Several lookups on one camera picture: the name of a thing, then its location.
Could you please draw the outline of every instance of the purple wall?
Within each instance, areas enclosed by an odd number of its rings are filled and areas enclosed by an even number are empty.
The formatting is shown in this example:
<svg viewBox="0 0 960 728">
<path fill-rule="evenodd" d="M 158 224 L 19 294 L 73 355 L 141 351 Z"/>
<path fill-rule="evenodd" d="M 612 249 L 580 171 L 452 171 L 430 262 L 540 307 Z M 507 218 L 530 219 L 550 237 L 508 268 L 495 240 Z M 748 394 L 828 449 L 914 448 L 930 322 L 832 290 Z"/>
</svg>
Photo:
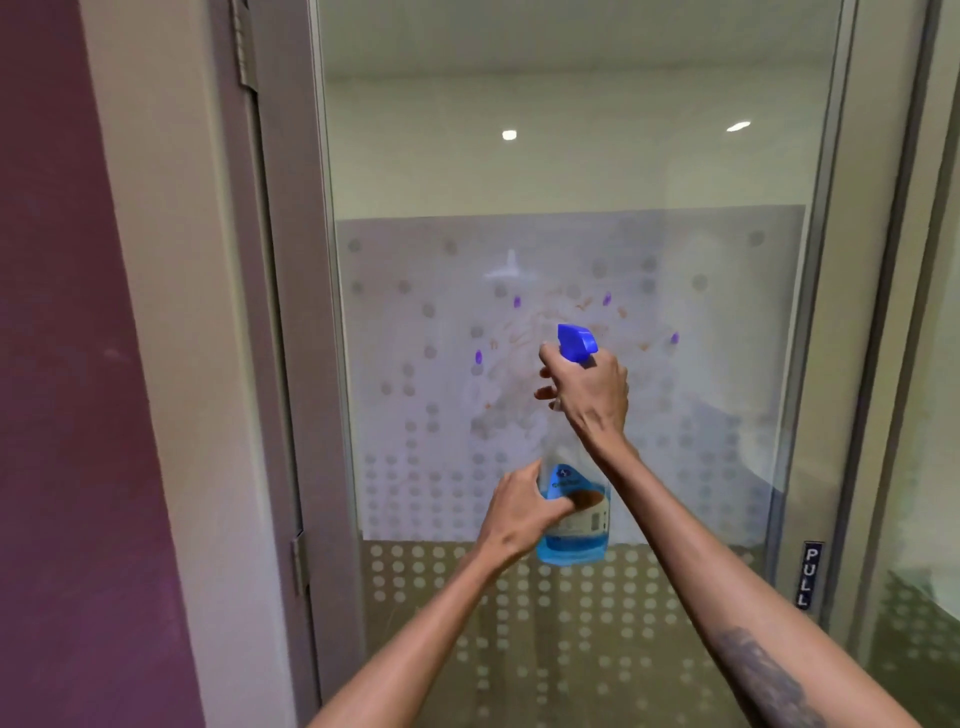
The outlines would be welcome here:
<svg viewBox="0 0 960 728">
<path fill-rule="evenodd" d="M 202 726 L 80 11 L 0 18 L 0 724 Z"/>
</svg>

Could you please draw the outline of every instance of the person's left arm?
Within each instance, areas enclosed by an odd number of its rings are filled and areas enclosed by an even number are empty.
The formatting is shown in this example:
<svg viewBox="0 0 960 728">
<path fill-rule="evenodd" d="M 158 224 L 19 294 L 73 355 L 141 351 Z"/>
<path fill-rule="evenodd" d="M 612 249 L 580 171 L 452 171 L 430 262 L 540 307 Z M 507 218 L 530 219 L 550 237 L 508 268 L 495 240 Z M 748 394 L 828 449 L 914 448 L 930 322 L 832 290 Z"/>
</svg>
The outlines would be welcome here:
<svg viewBox="0 0 960 728">
<path fill-rule="evenodd" d="M 577 509 L 570 498 L 545 500 L 540 495 L 539 470 L 537 461 L 504 476 L 476 545 L 446 586 L 334 695 L 308 728 L 413 724 L 484 588 L 536 546 L 549 526 Z"/>
</svg>

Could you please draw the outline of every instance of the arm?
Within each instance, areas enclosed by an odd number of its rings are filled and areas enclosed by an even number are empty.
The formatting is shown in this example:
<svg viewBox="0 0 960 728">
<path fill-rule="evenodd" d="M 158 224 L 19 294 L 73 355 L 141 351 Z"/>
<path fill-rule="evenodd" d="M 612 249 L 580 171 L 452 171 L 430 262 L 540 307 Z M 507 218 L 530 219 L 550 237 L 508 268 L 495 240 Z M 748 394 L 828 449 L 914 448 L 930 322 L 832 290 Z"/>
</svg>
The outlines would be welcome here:
<svg viewBox="0 0 960 728">
<path fill-rule="evenodd" d="M 439 594 L 324 706 L 308 728 L 404 728 L 430 686 L 484 588 L 537 545 L 543 532 L 588 502 L 544 500 L 540 461 L 507 474 L 493 492 L 473 550 Z"/>
<path fill-rule="evenodd" d="M 916 721 L 817 625 L 753 573 L 663 486 L 623 434 L 627 371 L 601 350 L 584 369 L 543 345 L 536 396 L 560 406 L 636 519 L 741 705 L 760 724 Z"/>
</svg>

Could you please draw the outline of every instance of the door hinge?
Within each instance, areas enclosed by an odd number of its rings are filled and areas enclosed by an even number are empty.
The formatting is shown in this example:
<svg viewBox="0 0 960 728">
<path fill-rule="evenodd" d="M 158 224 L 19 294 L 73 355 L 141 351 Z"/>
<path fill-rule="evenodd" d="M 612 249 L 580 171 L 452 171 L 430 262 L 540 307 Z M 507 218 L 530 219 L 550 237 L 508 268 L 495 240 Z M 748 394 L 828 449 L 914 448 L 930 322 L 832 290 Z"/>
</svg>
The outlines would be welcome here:
<svg viewBox="0 0 960 728">
<path fill-rule="evenodd" d="M 253 52 L 253 25 L 246 0 L 230 0 L 233 22 L 233 51 L 240 85 L 256 92 L 256 54 Z"/>
<path fill-rule="evenodd" d="M 290 542 L 294 558 L 294 589 L 297 596 L 306 594 L 306 588 L 310 584 L 310 564 L 306 558 L 306 534 L 301 531 Z"/>
</svg>

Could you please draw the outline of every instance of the transparent plastic bottle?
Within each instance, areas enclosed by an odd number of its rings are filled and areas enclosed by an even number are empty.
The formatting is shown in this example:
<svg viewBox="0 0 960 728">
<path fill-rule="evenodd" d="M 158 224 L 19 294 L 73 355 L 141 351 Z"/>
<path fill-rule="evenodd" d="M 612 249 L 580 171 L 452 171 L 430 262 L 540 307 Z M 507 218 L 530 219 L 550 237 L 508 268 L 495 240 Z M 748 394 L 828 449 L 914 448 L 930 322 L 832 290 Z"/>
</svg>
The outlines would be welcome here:
<svg viewBox="0 0 960 728">
<path fill-rule="evenodd" d="M 585 365 L 598 350 L 588 328 L 560 324 L 557 336 L 560 353 L 569 361 Z M 537 544 L 540 560 L 571 566 L 603 559 L 610 541 L 611 486 L 562 413 L 551 418 L 547 430 L 540 491 L 548 500 L 574 491 L 593 491 L 599 498 L 596 504 L 567 516 L 546 532 Z"/>
</svg>

